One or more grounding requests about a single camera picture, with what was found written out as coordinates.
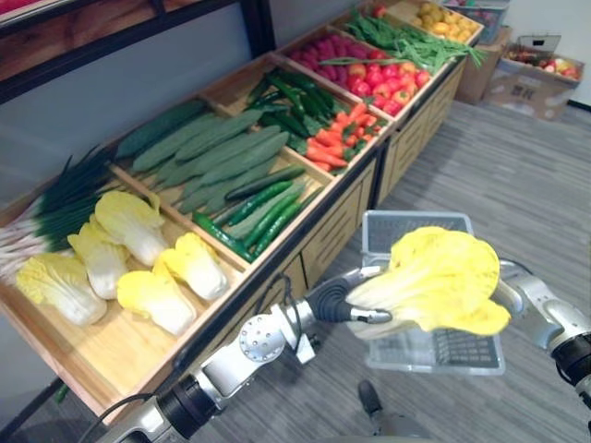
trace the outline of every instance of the gray carpet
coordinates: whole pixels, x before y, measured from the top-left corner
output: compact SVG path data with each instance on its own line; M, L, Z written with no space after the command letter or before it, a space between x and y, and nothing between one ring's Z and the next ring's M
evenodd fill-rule
M450 116L382 209L456 210L500 255L523 261L589 315L591 114L570 108L563 123L455 102ZM326 278L360 264L360 232ZM379 371L342 326L319 328L322 347L299 366L283 355L264 368L220 417L191 441L305 442L368 435L356 399L370 379L392 411L413 416L443 443L588 442L591 413L554 364L518 330L501 335L502 377ZM48 401L9 441L72 442L92 414L72 394Z

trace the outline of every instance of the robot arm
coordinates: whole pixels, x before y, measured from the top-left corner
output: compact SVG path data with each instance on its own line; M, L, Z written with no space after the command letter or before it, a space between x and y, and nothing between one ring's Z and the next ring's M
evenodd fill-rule
M99 443L169 443L189 439L252 378L275 360L285 346L304 364L315 353L305 330L316 320L389 321L389 313L351 306L344 300L358 284L380 274L379 267L355 269L324 282L288 307L248 320L233 342L201 365L189 368L170 391L137 408ZM510 261L501 262L493 299L507 307L515 326L556 361L561 377L572 384L591 409L591 320L557 298L543 281Z

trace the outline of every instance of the white wall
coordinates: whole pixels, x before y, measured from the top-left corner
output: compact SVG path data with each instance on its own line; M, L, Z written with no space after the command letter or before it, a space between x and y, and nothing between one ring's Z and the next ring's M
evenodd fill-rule
M587 72L573 100L591 105L591 0L512 0L505 24L513 38L532 33L559 33L557 52L586 63Z
M273 0L283 44L353 0ZM81 155L250 58L240 8L229 6L0 105L0 209ZM0 428L54 377L0 317Z

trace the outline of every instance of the plastic basket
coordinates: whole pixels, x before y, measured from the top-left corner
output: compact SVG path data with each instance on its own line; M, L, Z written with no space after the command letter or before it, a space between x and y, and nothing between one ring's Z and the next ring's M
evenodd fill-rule
M454 6L449 5L447 2L444 3L444 5L448 9L459 12L460 14L484 25L479 42L482 44L492 44L497 38L502 22L505 19L505 14L509 8L509 1L510 0L476 1L475 6Z
M472 233L470 220L461 213L369 210L363 217L363 265L387 265L392 243L421 226ZM378 369L473 376L499 376L505 371L498 335L416 328L368 344L366 364Z

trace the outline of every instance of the metal shelf frame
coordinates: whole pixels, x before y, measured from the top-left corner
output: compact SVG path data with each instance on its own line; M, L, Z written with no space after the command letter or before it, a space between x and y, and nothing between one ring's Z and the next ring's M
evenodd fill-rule
M39 10L12 18L0 23L0 38L96 1L64 0L53 7L41 7ZM0 81L0 104L133 43L206 16L234 3L239 3L242 10L252 58L275 49L269 0L200 0L172 12L166 12L163 0L150 1L156 14L155 18L86 44Z

